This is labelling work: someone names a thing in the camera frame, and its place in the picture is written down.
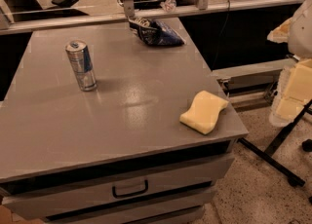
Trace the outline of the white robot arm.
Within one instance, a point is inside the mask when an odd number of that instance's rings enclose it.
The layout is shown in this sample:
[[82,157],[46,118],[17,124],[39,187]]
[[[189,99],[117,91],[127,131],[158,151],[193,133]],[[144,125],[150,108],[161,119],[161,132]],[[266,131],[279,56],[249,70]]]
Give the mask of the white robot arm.
[[267,39],[287,43],[289,52],[299,58],[295,65],[281,71],[269,115],[273,126],[285,127],[312,99],[312,0],[304,1]]

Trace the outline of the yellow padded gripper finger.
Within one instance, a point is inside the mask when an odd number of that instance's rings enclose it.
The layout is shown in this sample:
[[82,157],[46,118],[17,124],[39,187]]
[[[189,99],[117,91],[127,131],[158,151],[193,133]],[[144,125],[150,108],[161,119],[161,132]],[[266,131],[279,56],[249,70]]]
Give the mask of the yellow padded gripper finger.
[[274,127],[292,123],[312,99],[312,59],[286,66],[280,73],[269,122]]
[[291,19],[285,20],[281,25],[271,30],[267,39],[274,43],[287,43],[289,39]]

